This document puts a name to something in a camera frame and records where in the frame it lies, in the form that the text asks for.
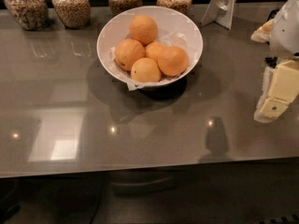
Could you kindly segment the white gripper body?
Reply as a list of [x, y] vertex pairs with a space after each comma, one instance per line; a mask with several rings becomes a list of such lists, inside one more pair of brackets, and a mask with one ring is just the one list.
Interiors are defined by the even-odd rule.
[[275, 16], [270, 50], [279, 57], [299, 58], [299, 0], [288, 0]]

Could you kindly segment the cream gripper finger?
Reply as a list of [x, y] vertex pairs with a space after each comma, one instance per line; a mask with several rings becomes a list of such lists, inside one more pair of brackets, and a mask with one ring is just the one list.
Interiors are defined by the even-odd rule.
[[253, 32], [250, 39], [259, 43], [266, 43], [270, 41], [270, 33], [273, 24], [273, 19], [267, 21]]
[[278, 119], [299, 95], [299, 62], [282, 60], [275, 68], [267, 66], [262, 92], [253, 117], [269, 123]]

